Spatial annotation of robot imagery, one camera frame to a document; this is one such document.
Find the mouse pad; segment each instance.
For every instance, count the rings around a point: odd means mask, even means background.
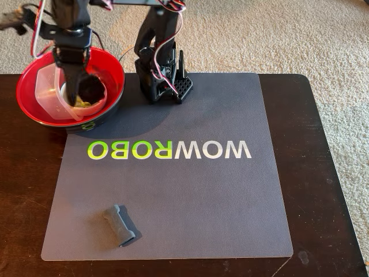
[[[118,112],[68,135],[43,260],[292,255],[258,75],[189,77],[183,104],[149,105],[127,74]],[[136,236],[123,247],[114,204]]]

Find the red wire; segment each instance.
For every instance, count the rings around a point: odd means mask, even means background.
[[[42,0],[40,0],[39,9],[37,11],[36,20],[35,20],[35,26],[33,27],[33,35],[32,35],[32,40],[31,40],[31,56],[33,56],[33,43],[35,42],[36,28],[37,28],[37,24],[39,22],[40,14],[41,14],[40,13],[41,5],[42,5]]]

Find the dark wooden table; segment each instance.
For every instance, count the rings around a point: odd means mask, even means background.
[[[43,261],[66,141],[18,108],[19,75],[0,75],[0,277],[367,276],[308,80],[260,75],[293,243],[274,259]]]

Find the carpet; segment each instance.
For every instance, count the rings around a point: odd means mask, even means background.
[[[19,3],[6,1],[2,10]],[[359,244],[369,260],[369,5],[363,0],[188,0],[187,7],[176,41],[189,72],[308,77]],[[135,43],[148,8],[90,11],[92,28],[118,56]],[[23,71],[32,60],[30,41],[30,33],[0,33],[0,73]],[[126,72],[134,71],[134,60],[131,51],[123,60]]]

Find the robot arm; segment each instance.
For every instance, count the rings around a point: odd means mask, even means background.
[[[104,87],[99,79],[85,70],[92,32],[88,27],[91,22],[87,10],[89,4],[111,9],[113,3],[111,0],[52,0],[51,15],[56,25],[40,22],[39,35],[54,41],[52,53],[56,65],[64,71],[67,98],[72,105],[76,103],[77,96],[91,104],[104,96]],[[169,95],[181,103],[192,89],[192,82],[184,70],[182,51],[179,70],[176,69],[175,62],[174,34],[179,12],[184,4],[179,0],[115,0],[114,4],[152,6],[134,47],[139,57],[135,66],[140,77],[141,90],[151,102]],[[39,14],[36,16],[24,5],[4,16],[0,22],[0,30],[12,27],[19,35],[23,35],[27,31],[24,25],[34,31],[37,29],[35,23],[38,18]],[[151,47],[154,37],[155,46]]]

